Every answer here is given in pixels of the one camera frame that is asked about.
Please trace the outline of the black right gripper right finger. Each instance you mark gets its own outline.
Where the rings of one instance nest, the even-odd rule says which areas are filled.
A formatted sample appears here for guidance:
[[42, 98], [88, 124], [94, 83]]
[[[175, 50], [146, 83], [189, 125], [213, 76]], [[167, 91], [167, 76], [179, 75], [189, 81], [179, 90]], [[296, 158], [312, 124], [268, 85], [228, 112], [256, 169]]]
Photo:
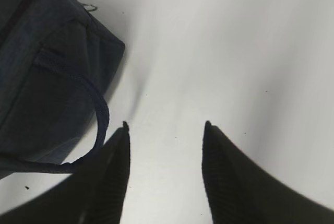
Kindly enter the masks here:
[[213, 223], [333, 223], [333, 210], [272, 177], [209, 121], [201, 169]]

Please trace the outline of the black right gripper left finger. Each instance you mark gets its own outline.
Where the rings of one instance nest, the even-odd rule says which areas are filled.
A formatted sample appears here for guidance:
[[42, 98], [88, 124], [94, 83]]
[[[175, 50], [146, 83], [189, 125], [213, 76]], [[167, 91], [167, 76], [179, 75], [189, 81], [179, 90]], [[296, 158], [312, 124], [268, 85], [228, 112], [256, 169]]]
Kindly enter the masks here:
[[130, 173], [126, 122], [79, 170], [37, 198], [1, 215], [1, 223], [119, 223]]

